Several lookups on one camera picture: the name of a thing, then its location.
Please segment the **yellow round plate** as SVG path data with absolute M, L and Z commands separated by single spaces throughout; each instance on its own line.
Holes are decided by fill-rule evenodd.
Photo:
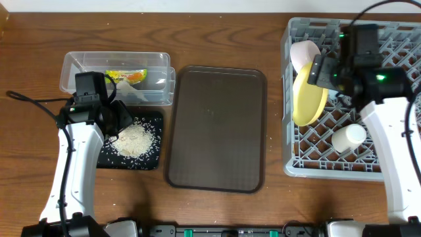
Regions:
M 306 64 L 293 82 L 293 121 L 297 126 L 314 123 L 322 114 L 329 90 L 309 84 L 312 63 Z

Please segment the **pink white bowl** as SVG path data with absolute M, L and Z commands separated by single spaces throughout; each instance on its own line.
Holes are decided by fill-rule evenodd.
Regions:
M 305 65 L 313 62 L 316 55 L 320 54 L 319 48 L 313 41 L 306 40 L 293 43 L 290 48 L 293 69 L 296 72 L 300 72 Z

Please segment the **green orange snack wrapper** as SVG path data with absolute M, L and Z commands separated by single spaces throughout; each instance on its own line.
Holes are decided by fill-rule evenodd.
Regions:
M 140 70 L 106 70 L 105 74 L 116 83 L 125 81 L 130 85 L 140 83 L 147 77 L 147 69 Z

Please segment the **white tissue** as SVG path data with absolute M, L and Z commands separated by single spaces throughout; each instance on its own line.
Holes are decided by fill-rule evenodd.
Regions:
M 140 99 L 141 101 L 147 101 L 147 98 L 144 96 L 143 92 L 140 90 L 135 89 L 126 81 L 120 81 L 116 85 L 117 92 L 125 97 L 135 96 L 136 98 Z

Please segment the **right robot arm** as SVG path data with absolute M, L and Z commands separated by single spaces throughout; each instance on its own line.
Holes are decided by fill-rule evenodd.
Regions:
M 387 196 L 386 224 L 335 220 L 323 236 L 420 235 L 420 136 L 412 108 L 416 94 L 400 67 L 376 63 L 358 67 L 337 59 L 315 56 L 309 84 L 351 97 L 374 143 Z

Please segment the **white green cup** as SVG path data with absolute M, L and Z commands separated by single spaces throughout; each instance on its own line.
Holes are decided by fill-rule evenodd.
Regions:
M 366 138 L 366 130 L 361 125 L 350 124 L 332 134 L 332 145 L 337 152 L 342 153 L 356 149 Z

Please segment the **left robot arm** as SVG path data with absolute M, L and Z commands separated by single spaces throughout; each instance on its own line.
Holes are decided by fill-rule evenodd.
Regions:
M 95 220 L 93 191 L 99 153 L 105 140 L 134 122 L 120 101 L 66 105 L 55 116 L 59 157 L 47 204 L 38 224 L 23 236 L 107 236 Z

